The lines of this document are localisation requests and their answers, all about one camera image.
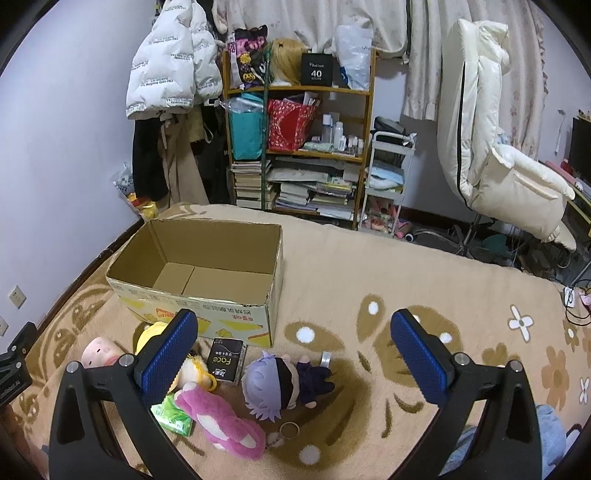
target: white cart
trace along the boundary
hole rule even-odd
[[[374,137],[371,142],[371,158],[369,160],[369,166],[367,171],[364,172],[365,194],[363,196],[363,208],[361,210],[361,214],[359,215],[359,231],[388,237],[393,237],[396,234],[398,229],[398,218],[400,217],[400,209],[404,203],[404,195],[406,191],[405,184],[409,178],[413,164],[415,141],[415,135],[407,137],[405,135],[400,135],[393,132],[378,131],[374,133]],[[402,190],[400,190],[400,188],[397,188],[396,190],[377,190],[370,186],[371,171],[374,166],[376,151],[394,154],[392,162],[388,161],[387,163],[391,163],[393,168],[399,170],[403,175],[404,184],[402,185]],[[380,232],[363,226],[363,220],[366,218],[365,209],[367,208],[369,196],[390,200],[392,205],[395,206],[392,228],[391,230],[388,229],[388,232]]]

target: chair armrest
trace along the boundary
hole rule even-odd
[[[574,200],[574,190],[568,182],[551,168],[532,160],[510,145],[496,145],[499,161],[507,168],[516,168],[522,174],[551,188],[570,200]]]

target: cardboard box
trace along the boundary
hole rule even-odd
[[[181,308],[199,335],[269,348],[282,282],[281,225],[210,219],[150,220],[107,272],[126,306],[149,323]]]

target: plastic bag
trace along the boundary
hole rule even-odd
[[[358,25],[336,28],[336,55],[341,75],[352,90],[369,90],[371,45],[374,31]]]
[[[137,198],[135,195],[134,176],[127,163],[123,163],[123,170],[113,177],[113,184],[121,195],[138,212],[144,220],[150,220],[158,216],[158,207],[149,198]]]
[[[220,103],[222,107],[232,113],[262,113],[262,102],[243,97],[232,97]]]
[[[150,410],[161,426],[183,437],[188,437],[191,435],[193,419],[174,404],[173,397],[174,394],[166,395],[162,403],[152,405]]]
[[[232,85],[243,84],[246,88],[265,84],[265,45],[267,43],[268,28],[245,30],[237,28],[233,32],[234,42],[228,44],[230,52],[230,69]],[[233,78],[238,72],[239,81]]]

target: blue cloth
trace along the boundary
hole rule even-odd
[[[540,424],[542,478],[544,479],[554,470],[554,467],[558,465],[564,456],[564,451],[566,450],[566,432],[552,407],[549,405],[538,405],[535,411],[538,416],[538,423]],[[475,432],[476,427],[468,427],[462,432],[456,443],[456,449],[447,459],[441,475],[455,470],[462,464]]]

